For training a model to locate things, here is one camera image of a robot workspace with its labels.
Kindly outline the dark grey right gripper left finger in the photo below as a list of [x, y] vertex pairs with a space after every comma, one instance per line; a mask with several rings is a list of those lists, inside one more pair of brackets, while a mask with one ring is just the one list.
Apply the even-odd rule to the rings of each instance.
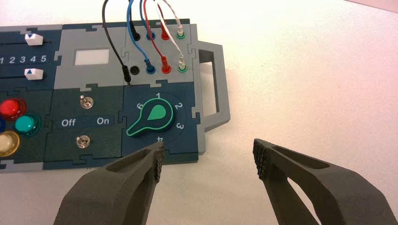
[[164, 143], [156, 142], [83, 175], [64, 196], [56, 225], [145, 225], [160, 181]]

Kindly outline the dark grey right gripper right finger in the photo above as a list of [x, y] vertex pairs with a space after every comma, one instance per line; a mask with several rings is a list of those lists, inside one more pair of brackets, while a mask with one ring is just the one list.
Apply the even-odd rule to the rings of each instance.
[[256, 138], [253, 157], [281, 225], [395, 225], [384, 194], [358, 173]]

